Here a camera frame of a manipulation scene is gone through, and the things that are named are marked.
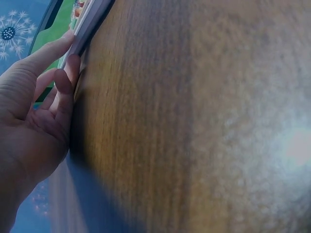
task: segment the hand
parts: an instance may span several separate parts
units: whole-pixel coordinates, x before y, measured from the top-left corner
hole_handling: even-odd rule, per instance
[[[72,55],[64,70],[41,73],[67,52],[73,40],[68,31],[0,76],[0,232],[9,231],[19,205],[68,151],[80,58]],[[34,110],[33,103],[52,81],[56,86]]]

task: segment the wooden surface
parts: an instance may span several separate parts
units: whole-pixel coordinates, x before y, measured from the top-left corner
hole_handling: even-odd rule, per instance
[[[116,0],[71,153],[143,232],[309,232],[310,45],[309,0]]]

